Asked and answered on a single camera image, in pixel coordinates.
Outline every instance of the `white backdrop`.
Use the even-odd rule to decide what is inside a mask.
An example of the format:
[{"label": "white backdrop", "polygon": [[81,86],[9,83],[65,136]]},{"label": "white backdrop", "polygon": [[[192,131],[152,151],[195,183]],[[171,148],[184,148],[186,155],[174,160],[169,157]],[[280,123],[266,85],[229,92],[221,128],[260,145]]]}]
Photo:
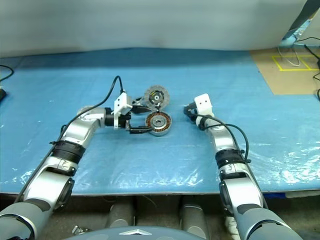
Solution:
[{"label": "white backdrop", "polygon": [[0,0],[0,56],[278,45],[307,0]]}]

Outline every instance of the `table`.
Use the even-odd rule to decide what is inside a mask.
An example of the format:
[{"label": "table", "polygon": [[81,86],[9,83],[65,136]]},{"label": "table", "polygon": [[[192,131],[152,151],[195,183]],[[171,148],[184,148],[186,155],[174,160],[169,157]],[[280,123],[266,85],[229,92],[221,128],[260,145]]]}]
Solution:
[{"label": "table", "polygon": [[[319,102],[313,95],[273,95],[247,51],[128,48],[2,58],[1,64],[15,69],[2,82],[8,92],[0,103],[2,193],[20,191],[61,125],[100,102],[116,75],[134,98],[152,85],[167,88],[171,130],[155,137],[99,129],[80,161],[74,194],[218,193],[210,139],[183,114],[203,93],[216,117],[246,132],[264,192],[320,186]],[[118,94],[104,106],[112,107]],[[134,115],[132,125],[143,125],[145,117]]]}]

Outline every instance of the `blue mat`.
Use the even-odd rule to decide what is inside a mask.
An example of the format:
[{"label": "blue mat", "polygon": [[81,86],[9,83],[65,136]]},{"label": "blue mat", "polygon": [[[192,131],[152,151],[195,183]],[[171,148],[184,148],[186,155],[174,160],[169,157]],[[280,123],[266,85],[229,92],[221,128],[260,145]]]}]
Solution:
[{"label": "blue mat", "polygon": [[[2,83],[8,92],[0,103],[2,193],[22,188],[61,125],[100,102],[116,75],[133,98],[152,85],[168,89],[171,131],[155,137],[99,129],[74,177],[75,194],[219,192],[210,139],[183,114],[203,93],[218,118],[246,132],[263,191],[320,186],[319,102],[312,95],[273,95],[246,51],[130,48],[3,58],[1,64],[15,68]],[[112,107],[118,93],[104,106]],[[132,118],[132,125],[144,124],[145,115]]]}]

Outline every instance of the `black band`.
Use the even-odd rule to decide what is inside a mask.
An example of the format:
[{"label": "black band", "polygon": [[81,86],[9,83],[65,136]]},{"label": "black band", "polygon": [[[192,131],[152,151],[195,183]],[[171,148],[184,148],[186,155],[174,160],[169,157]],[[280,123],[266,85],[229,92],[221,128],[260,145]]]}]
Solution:
[{"label": "black band", "polygon": [[55,143],[52,156],[78,164],[85,151],[86,149],[80,144],[71,141],[58,141]]},{"label": "black band", "polygon": [[199,126],[198,126],[200,130],[204,131],[204,130],[206,129],[206,127],[205,127],[205,122],[206,122],[207,120],[208,120],[207,117],[202,117],[202,118],[201,118],[201,120],[200,120],[200,122],[199,122]]},{"label": "black band", "polygon": [[243,156],[241,155],[241,152],[239,150],[235,149],[224,149],[221,151],[218,151],[215,154],[215,160],[218,165],[218,168],[223,167],[224,165],[228,164],[245,164],[245,160]]},{"label": "black band", "polygon": [[232,217],[234,215],[234,211],[232,208],[231,198],[230,198],[229,191],[225,181],[221,181],[219,183],[219,191],[220,191],[220,198],[222,201],[222,205],[226,212],[226,215],[229,217]]},{"label": "black band", "polygon": [[111,127],[114,125],[114,115],[111,114],[112,110],[110,107],[105,107],[105,119],[104,124],[108,127]]},{"label": "black band", "polygon": [[70,177],[68,181],[65,183],[58,200],[54,206],[54,211],[61,210],[64,206],[66,206],[67,202],[69,201],[72,189],[75,185],[75,181]]}]

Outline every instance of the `metal disc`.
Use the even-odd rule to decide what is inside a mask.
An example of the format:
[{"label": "metal disc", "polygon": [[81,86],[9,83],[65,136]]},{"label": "metal disc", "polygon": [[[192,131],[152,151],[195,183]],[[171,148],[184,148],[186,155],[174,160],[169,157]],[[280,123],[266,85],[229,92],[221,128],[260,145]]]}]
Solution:
[{"label": "metal disc", "polygon": [[167,134],[171,124],[171,117],[163,111],[154,111],[145,119],[145,125],[154,129],[153,131],[150,131],[150,133],[155,136],[163,136]]},{"label": "metal disc", "polygon": [[148,108],[160,110],[169,104],[170,95],[163,86],[154,85],[145,91],[143,99]]}]

